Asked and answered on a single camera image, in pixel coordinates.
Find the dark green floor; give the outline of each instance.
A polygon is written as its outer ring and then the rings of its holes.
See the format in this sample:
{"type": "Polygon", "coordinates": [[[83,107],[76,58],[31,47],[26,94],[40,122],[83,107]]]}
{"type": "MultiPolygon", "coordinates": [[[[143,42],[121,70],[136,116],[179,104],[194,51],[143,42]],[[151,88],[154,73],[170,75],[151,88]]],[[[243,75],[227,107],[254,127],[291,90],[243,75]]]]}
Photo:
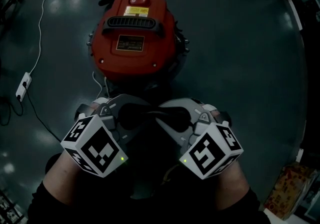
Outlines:
{"type": "MultiPolygon", "coordinates": [[[[99,91],[86,46],[104,13],[98,1],[47,0],[44,6],[43,52],[29,91],[39,115],[59,137],[72,126],[78,105],[89,103],[99,91]]],[[[38,56],[41,3],[25,0],[0,40],[0,94],[13,102],[23,74],[38,56]]],[[[187,62],[173,83],[174,95],[229,112],[245,150],[243,170],[264,201],[302,138],[306,77],[296,25],[283,0],[167,4],[190,40],[187,62]]],[[[0,175],[12,199],[27,209],[47,160],[62,149],[26,99],[23,105],[24,116],[13,115],[10,125],[0,128],[0,175]]]]}

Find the power switch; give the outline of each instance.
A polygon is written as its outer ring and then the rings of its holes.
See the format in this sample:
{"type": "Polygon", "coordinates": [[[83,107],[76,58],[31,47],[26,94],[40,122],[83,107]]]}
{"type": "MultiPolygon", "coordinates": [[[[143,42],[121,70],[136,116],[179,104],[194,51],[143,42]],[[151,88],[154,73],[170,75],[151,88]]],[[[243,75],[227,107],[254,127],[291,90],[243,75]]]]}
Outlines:
{"type": "Polygon", "coordinates": [[[150,0],[130,0],[129,4],[131,6],[148,7],[150,5],[150,0]]]}

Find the white cube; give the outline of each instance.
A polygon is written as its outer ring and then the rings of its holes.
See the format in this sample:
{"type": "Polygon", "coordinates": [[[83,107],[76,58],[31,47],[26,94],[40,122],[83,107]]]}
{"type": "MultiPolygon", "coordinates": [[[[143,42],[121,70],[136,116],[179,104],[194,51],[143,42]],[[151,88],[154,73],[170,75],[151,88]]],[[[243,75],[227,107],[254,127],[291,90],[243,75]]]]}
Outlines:
{"type": "Polygon", "coordinates": [[[215,176],[227,169],[243,149],[228,126],[211,123],[205,132],[180,158],[186,167],[199,178],[215,176]]]}
{"type": "Polygon", "coordinates": [[[84,171],[100,177],[128,159],[98,115],[78,120],[61,146],[84,171]]]}

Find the red plastic housing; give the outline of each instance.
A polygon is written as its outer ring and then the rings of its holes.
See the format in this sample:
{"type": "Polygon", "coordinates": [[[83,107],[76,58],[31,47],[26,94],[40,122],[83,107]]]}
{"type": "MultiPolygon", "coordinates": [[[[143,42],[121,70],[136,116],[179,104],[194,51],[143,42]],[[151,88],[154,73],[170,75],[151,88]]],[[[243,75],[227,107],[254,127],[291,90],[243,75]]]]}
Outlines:
{"type": "Polygon", "coordinates": [[[176,55],[175,22],[173,15],[166,7],[167,3],[165,0],[114,1],[112,8],[105,13],[100,21],[91,42],[95,64],[109,80],[113,82],[129,81],[139,77],[154,75],[160,70],[165,70],[171,66],[176,55]],[[148,8],[147,17],[163,25],[164,35],[159,36],[154,31],[128,28],[116,28],[103,33],[104,22],[110,17],[124,16],[127,7],[148,8]],[[142,50],[119,49],[120,35],[143,37],[142,50]]]}

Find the black and white pattern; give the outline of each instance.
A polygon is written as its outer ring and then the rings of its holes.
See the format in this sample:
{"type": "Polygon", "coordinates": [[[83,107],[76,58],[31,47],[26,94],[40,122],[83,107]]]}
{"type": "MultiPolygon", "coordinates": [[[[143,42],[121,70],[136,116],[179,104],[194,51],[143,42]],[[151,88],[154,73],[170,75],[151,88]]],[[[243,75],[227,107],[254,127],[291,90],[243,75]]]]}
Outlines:
{"type": "Polygon", "coordinates": [[[237,140],[235,139],[231,130],[228,127],[223,127],[219,125],[217,125],[216,127],[218,128],[222,137],[224,137],[224,140],[228,144],[231,151],[241,149],[239,143],[237,142],[237,140]]]}
{"type": "Polygon", "coordinates": [[[65,137],[64,141],[71,141],[76,142],[77,139],[80,137],[81,133],[85,130],[87,125],[92,120],[91,117],[87,117],[84,119],[79,120],[72,128],[72,130],[68,133],[68,135],[65,137]]]}
{"type": "Polygon", "coordinates": [[[203,175],[206,175],[225,156],[225,153],[207,133],[190,150],[189,154],[203,175]]]}
{"type": "Polygon", "coordinates": [[[103,127],[89,139],[81,150],[102,173],[119,152],[103,127]]]}
{"type": "Polygon", "coordinates": [[[223,172],[224,169],[226,169],[230,164],[232,164],[237,158],[238,158],[239,155],[234,155],[234,156],[230,156],[227,160],[225,160],[223,162],[223,164],[218,168],[216,169],[211,175],[216,175],[216,174],[219,174],[221,172],[223,172]]]}
{"type": "Polygon", "coordinates": [[[97,174],[88,164],[87,162],[79,155],[79,153],[75,150],[65,148],[65,150],[69,153],[69,155],[79,164],[79,166],[89,172],[97,174]]]}

